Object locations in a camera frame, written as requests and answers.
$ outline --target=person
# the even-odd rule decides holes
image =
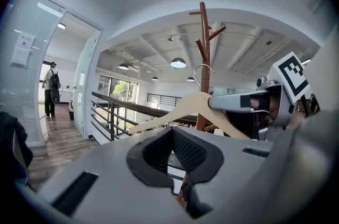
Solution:
[[[52,101],[52,88],[50,87],[49,81],[51,80],[53,74],[58,73],[57,71],[55,71],[56,66],[57,64],[55,62],[51,63],[50,69],[48,69],[48,71],[46,72],[42,83],[42,88],[44,89],[44,112],[47,117],[49,117],[50,114],[52,115],[52,117],[55,116],[55,105]]]

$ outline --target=dark clothing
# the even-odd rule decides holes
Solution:
[[[44,91],[44,112],[46,113],[47,116],[51,114],[52,116],[55,115],[55,106],[54,102],[52,101],[52,96],[51,96],[51,89],[46,89]]]
[[[0,112],[0,158],[5,164],[5,171],[7,173],[12,171],[15,166],[13,161],[13,135],[16,133],[19,142],[20,150],[28,167],[33,159],[32,151],[26,145],[27,134],[17,118],[12,117],[6,112]]]

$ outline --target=doorway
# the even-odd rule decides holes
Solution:
[[[63,123],[68,125],[69,120],[72,120],[74,129],[76,128],[83,135],[82,92],[84,78],[90,63],[89,57],[99,35],[100,30],[66,12],[48,42],[44,62],[41,66],[38,92],[39,120],[45,140],[51,126],[58,127],[58,124]],[[52,62],[56,63],[56,68],[53,71],[58,73],[60,80],[60,102],[55,105],[55,118],[46,116],[45,89],[42,88],[42,83],[46,73],[50,71]]]

